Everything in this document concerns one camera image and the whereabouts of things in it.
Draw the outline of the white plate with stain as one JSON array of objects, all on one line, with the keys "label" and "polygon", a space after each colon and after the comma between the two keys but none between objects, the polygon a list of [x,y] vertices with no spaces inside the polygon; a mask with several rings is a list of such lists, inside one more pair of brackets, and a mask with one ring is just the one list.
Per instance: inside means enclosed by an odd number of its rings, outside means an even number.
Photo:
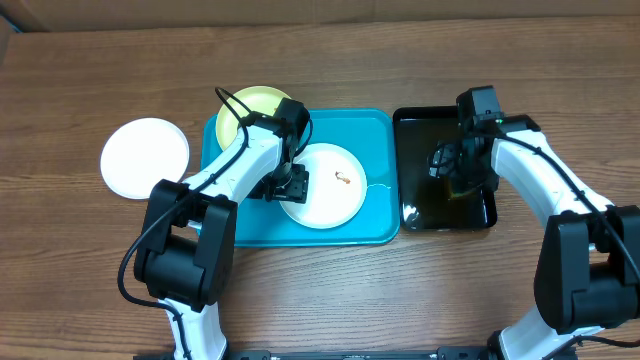
[{"label": "white plate with stain", "polygon": [[362,207],[367,180],[359,160],[329,143],[309,145],[296,159],[309,172],[304,204],[281,202],[285,213],[312,229],[330,229],[348,222]]}]

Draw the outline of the green yellow sponge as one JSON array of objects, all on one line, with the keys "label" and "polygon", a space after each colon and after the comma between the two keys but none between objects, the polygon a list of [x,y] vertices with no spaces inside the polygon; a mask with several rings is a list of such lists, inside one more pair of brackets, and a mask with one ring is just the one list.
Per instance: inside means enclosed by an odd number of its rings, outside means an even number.
[{"label": "green yellow sponge", "polygon": [[484,186],[484,179],[450,177],[448,179],[448,198],[457,199],[470,196]]}]

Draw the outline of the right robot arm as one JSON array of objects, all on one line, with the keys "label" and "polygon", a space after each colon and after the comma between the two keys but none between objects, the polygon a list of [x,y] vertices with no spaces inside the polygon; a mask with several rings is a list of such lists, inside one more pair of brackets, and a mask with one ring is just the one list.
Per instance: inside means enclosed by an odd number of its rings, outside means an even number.
[{"label": "right robot arm", "polygon": [[428,158],[451,195],[510,183],[545,229],[534,277],[535,305],[495,332],[482,359],[575,356],[584,341],[636,348],[600,336],[639,316],[639,209],[618,207],[582,182],[527,115],[477,115]]}]

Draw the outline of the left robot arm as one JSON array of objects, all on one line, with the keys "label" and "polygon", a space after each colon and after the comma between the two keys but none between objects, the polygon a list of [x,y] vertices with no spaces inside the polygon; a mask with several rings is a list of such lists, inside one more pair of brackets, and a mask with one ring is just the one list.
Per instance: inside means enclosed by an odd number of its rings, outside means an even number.
[{"label": "left robot arm", "polygon": [[243,200],[304,203],[309,173],[295,163],[313,124],[298,101],[284,98],[272,115],[249,111],[233,143],[182,183],[159,181],[151,191],[140,236],[125,254],[150,294],[129,302],[167,312],[176,342],[173,358],[222,359],[227,341],[217,302],[233,264],[238,207]]}]

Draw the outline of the yellow-green plate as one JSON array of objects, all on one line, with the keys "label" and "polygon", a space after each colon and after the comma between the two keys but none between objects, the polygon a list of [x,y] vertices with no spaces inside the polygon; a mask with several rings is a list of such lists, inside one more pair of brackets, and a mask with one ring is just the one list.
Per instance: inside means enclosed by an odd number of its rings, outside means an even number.
[{"label": "yellow-green plate", "polygon": [[[237,91],[234,96],[248,106],[250,110],[273,115],[283,98],[289,95],[269,86],[252,86]],[[238,120],[226,105],[222,105],[216,120],[216,138],[222,150],[225,150],[236,138]]]}]

